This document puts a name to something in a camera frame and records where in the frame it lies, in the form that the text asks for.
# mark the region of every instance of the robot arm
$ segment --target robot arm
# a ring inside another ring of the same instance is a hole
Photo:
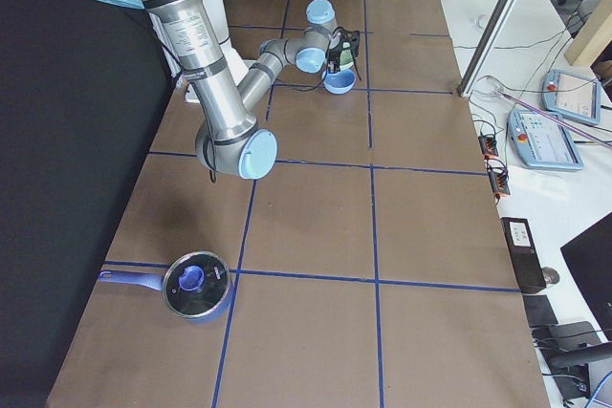
[[[160,18],[205,113],[206,122],[196,136],[200,162],[244,179],[265,176],[276,158],[274,135],[260,129],[251,113],[257,102],[284,66],[295,64],[304,72],[317,73],[327,63],[328,51],[341,45],[334,36],[337,25],[331,4],[313,1],[303,37],[265,42],[259,59],[236,86],[203,0],[99,1],[146,9]]]

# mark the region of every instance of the brown table surface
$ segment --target brown table surface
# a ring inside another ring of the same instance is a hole
[[[309,1],[225,0],[234,47],[299,34]],[[440,0],[331,1],[362,32],[356,88],[283,71],[256,108],[277,165],[216,184],[176,93],[107,256],[213,251],[229,311],[194,325],[97,284],[49,408],[549,406]]]

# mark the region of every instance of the wooden block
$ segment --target wooden block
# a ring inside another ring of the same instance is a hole
[[[565,52],[573,66],[590,66],[612,42],[612,0],[602,0]]]

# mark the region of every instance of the saucepan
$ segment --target saucepan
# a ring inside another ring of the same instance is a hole
[[[98,279],[161,290],[170,310],[193,323],[219,317],[233,296],[230,269],[211,252],[188,253],[174,262],[165,275],[105,269]]]

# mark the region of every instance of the blue bowl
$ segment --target blue bowl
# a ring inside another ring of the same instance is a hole
[[[323,79],[323,85],[330,93],[343,95],[353,88],[356,80],[355,73],[350,69],[345,69],[335,74],[327,74]]]

